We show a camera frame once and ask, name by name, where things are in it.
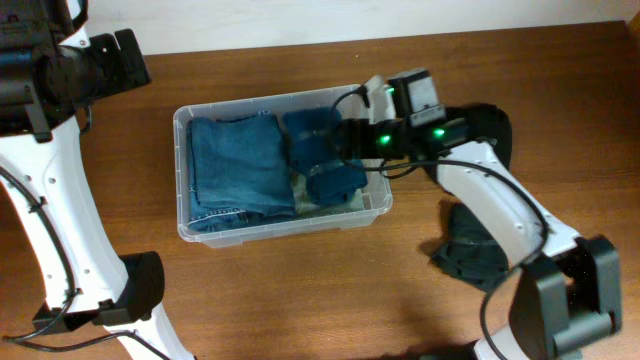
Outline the dark blue garment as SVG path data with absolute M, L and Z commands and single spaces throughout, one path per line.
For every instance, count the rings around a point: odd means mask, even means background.
M 330 107 L 287 112 L 282 122 L 289 137 L 291 167 L 306 179 L 311 202 L 319 206 L 350 201 L 368 185 L 363 171 L 346 166 L 331 150 L 327 137 L 342 121 Z

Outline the light blue jeans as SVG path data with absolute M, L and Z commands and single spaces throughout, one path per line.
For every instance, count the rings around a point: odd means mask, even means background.
M 299 174 L 292 175 L 292 189 L 297 218 L 313 218 L 338 215 L 365 209 L 362 192 L 358 189 L 350 200 L 337 205 L 316 205 L 306 191 L 306 179 Z

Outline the black garment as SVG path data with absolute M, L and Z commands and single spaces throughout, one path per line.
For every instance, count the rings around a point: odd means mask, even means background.
M 508 115 L 499 107 L 475 103 L 445 107 L 445 117 L 434 127 L 443 127 L 443 135 L 428 142 L 428 160 L 449 155 L 452 149 L 470 142 L 488 143 L 501 164 L 509 169 L 512 155 L 512 127 Z

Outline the dark grey garment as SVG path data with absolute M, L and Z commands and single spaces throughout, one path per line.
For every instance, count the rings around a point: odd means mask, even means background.
M 446 275 L 488 292 L 506 277 L 509 261 L 493 236 L 464 204 L 448 215 L 448 240 L 432 254 L 432 262 Z

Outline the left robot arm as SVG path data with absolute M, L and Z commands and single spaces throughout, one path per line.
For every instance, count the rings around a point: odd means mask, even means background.
M 86 324 L 105 329 L 134 359 L 186 359 L 164 310 L 164 269 L 154 251 L 119 255 L 89 188 L 77 113 L 150 82 L 129 29 L 89 36 L 84 1 L 1 5 L 1 184 L 39 263 L 46 298 L 30 333 L 12 343 L 40 350 L 45 335 Z

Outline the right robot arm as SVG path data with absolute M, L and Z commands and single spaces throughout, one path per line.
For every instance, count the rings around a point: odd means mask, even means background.
M 512 130 L 486 103 L 440 102 L 423 68 L 353 89 L 367 114 L 332 120 L 328 141 L 367 172 L 423 169 L 457 197 L 504 252 L 518 285 L 507 324 L 454 351 L 460 359 L 563 359 L 622 327 L 619 255 L 548 212 L 510 173 Z

